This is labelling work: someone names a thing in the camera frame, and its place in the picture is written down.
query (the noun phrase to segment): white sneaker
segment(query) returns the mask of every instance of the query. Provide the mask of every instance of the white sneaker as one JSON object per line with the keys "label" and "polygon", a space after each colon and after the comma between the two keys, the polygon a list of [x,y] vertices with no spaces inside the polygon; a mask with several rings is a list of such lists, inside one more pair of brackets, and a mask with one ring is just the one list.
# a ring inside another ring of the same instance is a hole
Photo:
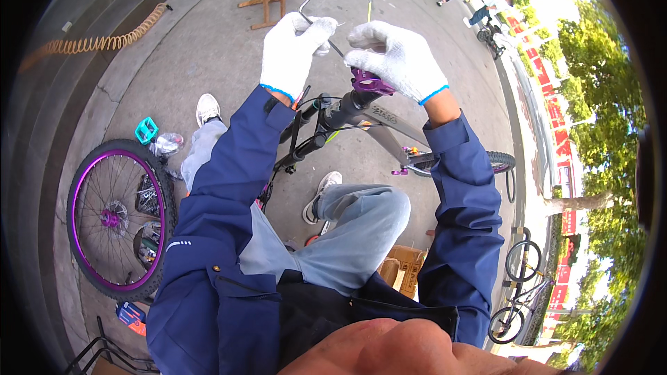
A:
{"label": "white sneaker", "polygon": [[201,128],[207,120],[216,116],[220,117],[220,104],[212,94],[203,94],[197,103],[197,124]]}
{"label": "white sneaker", "polygon": [[338,171],[331,171],[329,174],[325,175],[324,178],[322,178],[315,197],[313,197],[313,199],[305,205],[304,211],[301,213],[301,217],[304,218],[306,223],[317,224],[317,222],[320,221],[320,219],[313,213],[313,203],[322,194],[322,191],[326,190],[332,184],[343,184],[343,175]]}

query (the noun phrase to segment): concrete ground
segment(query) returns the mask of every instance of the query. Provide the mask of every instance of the concrete ground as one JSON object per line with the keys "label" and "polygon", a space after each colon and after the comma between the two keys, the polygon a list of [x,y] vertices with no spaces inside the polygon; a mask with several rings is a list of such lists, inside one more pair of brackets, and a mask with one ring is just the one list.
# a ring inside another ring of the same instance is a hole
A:
{"label": "concrete ground", "polygon": [[[250,30],[250,25],[262,21],[262,7],[237,8],[246,0],[202,0],[171,32],[164,37],[132,81],[113,116],[104,140],[133,138],[141,119],[151,116],[162,132],[177,132],[186,138],[186,148],[170,160],[178,169],[189,150],[192,133],[196,130],[195,107],[203,93],[210,92],[220,103],[222,120],[242,104],[257,85],[262,68],[262,40],[268,29]],[[287,9],[296,10],[303,0],[287,0]],[[331,16],[344,25],[332,37],[344,52],[349,50],[346,34],[357,24],[366,22],[369,0],[312,0],[307,13]],[[271,9],[278,18],[278,5]],[[510,121],[505,106],[496,66],[487,47],[475,38],[476,30],[463,25],[462,18],[471,12],[461,0],[439,8],[435,0],[372,0],[372,19],[414,30],[423,35],[434,57],[450,81],[451,89],[487,150],[513,153]],[[315,58],[307,84],[311,96],[329,92],[342,96],[349,91],[349,69],[334,52]],[[426,113],[411,100],[398,94],[378,101],[398,116],[421,126]],[[312,126],[302,130],[303,140],[312,133]],[[413,143],[397,136],[400,143]],[[279,147],[278,156],[288,150]],[[310,201],[324,174],[338,170],[348,183],[383,183],[402,189],[412,203],[410,222],[397,243],[426,249],[431,238],[426,230],[436,225],[434,211],[439,204],[438,194],[430,179],[392,176],[396,161],[376,141],[362,130],[341,132],[325,148],[309,155],[297,166],[293,175],[278,174],[273,197],[267,207],[267,217],[284,240],[294,240],[299,246],[306,238],[320,231],[301,219],[303,206]],[[505,177],[496,178],[502,194],[500,214],[504,223],[500,234],[507,240],[514,218],[514,205],[505,191]],[[177,203],[185,196],[185,186],[177,183]],[[501,252],[499,274],[504,263]],[[88,281],[81,279],[82,306],[89,333],[97,333],[96,315],[102,315],[111,338],[128,339],[128,352],[143,355],[145,342],[123,328],[115,320],[113,301],[102,297]]]}

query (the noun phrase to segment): light blue jeans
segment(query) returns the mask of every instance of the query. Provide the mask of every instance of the light blue jeans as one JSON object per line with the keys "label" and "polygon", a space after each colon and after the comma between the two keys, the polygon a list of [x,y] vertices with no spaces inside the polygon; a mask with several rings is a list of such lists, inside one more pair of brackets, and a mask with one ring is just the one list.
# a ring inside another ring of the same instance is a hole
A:
{"label": "light blue jeans", "polygon": [[[226,131],[227,126],[213,120],[192,136],[192,148],[181,164],[188,191]],[[278,282],[284,270],[298,270],[304,281],[349,296],[363,287],[405,230],[410,201],[402,191],[384,184],[334,184],[322,192],[317,212],[336,227],[296,252],[285,248],[257,204],[250,211],[252,238],[239,256],[244,274],[273,274]]]}

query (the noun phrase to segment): white work glove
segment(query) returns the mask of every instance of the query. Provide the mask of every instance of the white work glove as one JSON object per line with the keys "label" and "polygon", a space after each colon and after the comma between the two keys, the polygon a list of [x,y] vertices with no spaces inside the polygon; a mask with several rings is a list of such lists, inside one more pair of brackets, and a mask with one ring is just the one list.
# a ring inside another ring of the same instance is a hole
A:
{"label": "white work glove", "polygon": [[308,16],[309,24],[298,12],[285,15],[264,37],[260,86],[288,96],[292,102],[304,89],[305,79],[315,55],[329,52],[329,37],[338,22],[333,18]]}
{"label": "white work glove", "polygon": [[345,64],[377,74],[384,82],[420,105],[449,87],[426,40],[407,29],[375,20],[356,26],[347,36],[354,48]]}

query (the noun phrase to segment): navy blue jacket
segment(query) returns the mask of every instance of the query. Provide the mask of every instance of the navy blue jacket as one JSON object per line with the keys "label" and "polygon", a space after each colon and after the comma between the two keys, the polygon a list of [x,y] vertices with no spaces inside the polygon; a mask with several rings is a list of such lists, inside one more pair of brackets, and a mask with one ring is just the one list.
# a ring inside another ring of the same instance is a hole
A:
{"label": "navy blue jacket", "polygon": [[[238,261],[252,236],[250,206],[270,179],[280,132],[294,114],[256,87],[181,201],[146,327],[163,374],[277,372],[281,294],[273,275],[244,275]],[[423,130],[438,161],[431,173],[441,204],[418,279],[420,302],[375,273],[355,295],[352,312],[355,320],[429,318],[456,342],[481,347],[503,244],[500,194],[465,116],[436,129],[427,122]]]}

